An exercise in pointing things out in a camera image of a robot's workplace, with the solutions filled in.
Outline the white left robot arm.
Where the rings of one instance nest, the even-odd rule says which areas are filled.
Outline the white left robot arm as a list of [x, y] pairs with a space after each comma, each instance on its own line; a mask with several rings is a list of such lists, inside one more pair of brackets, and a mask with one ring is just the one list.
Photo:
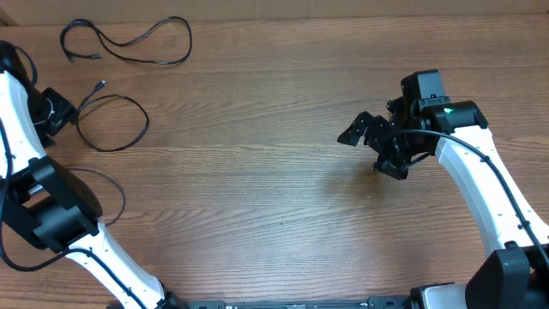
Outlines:
[[23, 50], [1, 43], [1, 223], [54, 257], [13, 270], [34, 272], [67, 258], [86, 269], [122, 308], [183, 308], [185, 304], [141, 268], [108, 231], [91, 189], [47, 153], [53, 137], [79, 112], [61, 94], [39, 91], [21, 62]]

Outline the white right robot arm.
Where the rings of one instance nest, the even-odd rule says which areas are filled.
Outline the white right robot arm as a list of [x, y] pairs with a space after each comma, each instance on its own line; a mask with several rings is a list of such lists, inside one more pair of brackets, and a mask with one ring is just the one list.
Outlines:
[[546, 308], [548, 225], [501, 160], [488, 122], [471, 100], [453, 102], [438, 70], [401, 80], [389, 118], [360, 113], [337, 138], [377, 153], [373, 170], [404, 180], [434, 156], [454, 180], [480, 232], [486, 260], [465, 284], [434, 283], [409, 295], [370, 297], [368, 308]]

